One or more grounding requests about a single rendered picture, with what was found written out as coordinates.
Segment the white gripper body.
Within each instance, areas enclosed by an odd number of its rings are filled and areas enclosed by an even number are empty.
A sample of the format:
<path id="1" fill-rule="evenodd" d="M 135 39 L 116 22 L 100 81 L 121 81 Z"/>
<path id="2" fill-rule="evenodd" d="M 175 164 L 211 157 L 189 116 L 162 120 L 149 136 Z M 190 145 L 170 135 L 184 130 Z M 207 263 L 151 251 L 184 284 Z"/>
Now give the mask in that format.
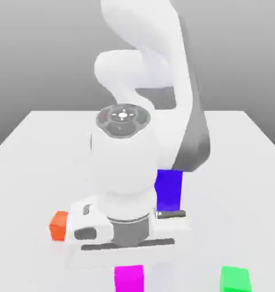
<path id="1" fill-rule="evenodd" d="M 183 260 L 191 249 L 192 227 L 188 216 L 151 218 L 149 237 L 137 247 L 111 243 L 64 242 L 66 266 L 74 269 L 155 265 Z"/>

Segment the small magenta cube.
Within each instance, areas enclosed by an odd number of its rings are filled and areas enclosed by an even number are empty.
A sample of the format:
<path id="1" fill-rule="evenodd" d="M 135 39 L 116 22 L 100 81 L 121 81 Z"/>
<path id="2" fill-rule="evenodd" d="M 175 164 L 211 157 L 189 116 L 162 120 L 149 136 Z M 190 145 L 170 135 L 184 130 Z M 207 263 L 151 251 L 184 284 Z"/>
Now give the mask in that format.
<path id="1" fill-rule="evenodd" d="M 144 292 L 142 265 L 119 266 L 114 270 L 115 292 Z"/>

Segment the small orange cube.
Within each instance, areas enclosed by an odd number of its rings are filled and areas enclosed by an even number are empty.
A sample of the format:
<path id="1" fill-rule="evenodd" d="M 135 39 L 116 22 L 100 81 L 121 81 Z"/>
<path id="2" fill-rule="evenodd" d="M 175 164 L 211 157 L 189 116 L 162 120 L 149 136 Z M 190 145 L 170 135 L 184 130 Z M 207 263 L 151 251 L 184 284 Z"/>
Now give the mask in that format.
<path id="1" fill-rule="evenodd" d="M 49 224 L 49 230 L 53 241 L 63 242 L 66 236 L 67 211 L 57 211 Z"/>

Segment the large blue box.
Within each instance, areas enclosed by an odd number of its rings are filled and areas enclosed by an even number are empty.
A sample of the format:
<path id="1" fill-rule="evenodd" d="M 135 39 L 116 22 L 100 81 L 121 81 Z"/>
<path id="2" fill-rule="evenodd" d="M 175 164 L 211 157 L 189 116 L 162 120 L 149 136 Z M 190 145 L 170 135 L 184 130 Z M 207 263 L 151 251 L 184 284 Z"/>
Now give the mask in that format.
<path id="1" fill-rule="evenodd" d="M 158 170 L 155 182 L 158 211 L 171 212 L 180 209 L 182 181 L 182 171 Z"/>

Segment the small green cube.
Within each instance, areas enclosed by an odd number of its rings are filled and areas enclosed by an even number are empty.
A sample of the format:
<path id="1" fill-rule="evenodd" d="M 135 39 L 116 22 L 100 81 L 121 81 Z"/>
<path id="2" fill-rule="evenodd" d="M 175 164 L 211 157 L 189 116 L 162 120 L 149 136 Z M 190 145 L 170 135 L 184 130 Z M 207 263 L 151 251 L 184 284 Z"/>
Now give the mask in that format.
<path id="1" fill-rule="evenodd" d="M 220 292 L 252 292 L 248 269 L 223 266 L 220 274 Z"/>

